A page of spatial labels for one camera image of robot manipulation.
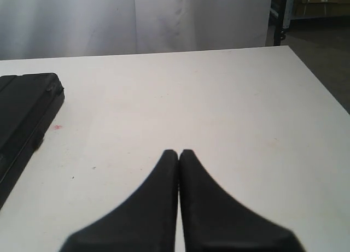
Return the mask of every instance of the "white table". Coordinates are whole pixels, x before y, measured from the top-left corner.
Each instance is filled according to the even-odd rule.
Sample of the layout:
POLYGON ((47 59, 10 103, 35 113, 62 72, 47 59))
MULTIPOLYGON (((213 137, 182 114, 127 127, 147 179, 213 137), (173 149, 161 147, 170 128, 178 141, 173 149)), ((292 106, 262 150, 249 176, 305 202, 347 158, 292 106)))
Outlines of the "white table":
POLYGON ((308 251, 349 251, 350 116, 288 47, 0 62, 39 72, 66 101, 0 210, 1 251, 58 251, 168 148, 308 251))

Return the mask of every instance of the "floor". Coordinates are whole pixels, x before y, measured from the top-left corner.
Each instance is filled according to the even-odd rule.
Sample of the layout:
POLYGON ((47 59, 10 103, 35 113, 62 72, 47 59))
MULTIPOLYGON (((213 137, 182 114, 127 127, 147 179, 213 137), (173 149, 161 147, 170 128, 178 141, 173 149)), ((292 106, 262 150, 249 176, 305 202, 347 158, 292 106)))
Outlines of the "floor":
MULTIPOLYGON (((269 27, 268 46, 273 44, 274 30, 269 27)), ((350 113, 350 25, 292 25, 281 45, 290 46, 350 113)))

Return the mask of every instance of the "black case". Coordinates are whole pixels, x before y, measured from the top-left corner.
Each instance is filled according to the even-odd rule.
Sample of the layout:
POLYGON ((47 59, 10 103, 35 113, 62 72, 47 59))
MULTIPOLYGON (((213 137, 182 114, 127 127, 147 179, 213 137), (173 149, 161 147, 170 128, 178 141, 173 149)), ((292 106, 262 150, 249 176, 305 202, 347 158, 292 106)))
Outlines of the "black case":
POLYGON ((0 208, 64 98, 55 73, 0 77, 0 208))

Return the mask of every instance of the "white curtain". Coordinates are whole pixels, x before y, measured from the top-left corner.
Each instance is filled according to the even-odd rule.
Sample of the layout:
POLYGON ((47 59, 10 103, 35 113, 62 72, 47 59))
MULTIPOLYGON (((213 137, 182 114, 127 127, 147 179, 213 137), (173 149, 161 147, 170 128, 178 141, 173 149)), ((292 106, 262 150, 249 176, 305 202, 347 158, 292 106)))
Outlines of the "white curtain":
POLYGON ((0 0, 0 60, 264 46, 271 0, 0 0))

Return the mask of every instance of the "white backdrop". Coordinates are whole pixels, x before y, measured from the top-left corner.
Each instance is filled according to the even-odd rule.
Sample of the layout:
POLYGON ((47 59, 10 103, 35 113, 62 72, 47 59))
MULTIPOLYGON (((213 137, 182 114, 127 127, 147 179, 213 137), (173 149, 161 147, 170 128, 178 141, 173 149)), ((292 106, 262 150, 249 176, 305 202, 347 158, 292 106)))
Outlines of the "white backdrop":
POLYGON ((0 60, 264 46, 271 0, 0 0, 0 60))

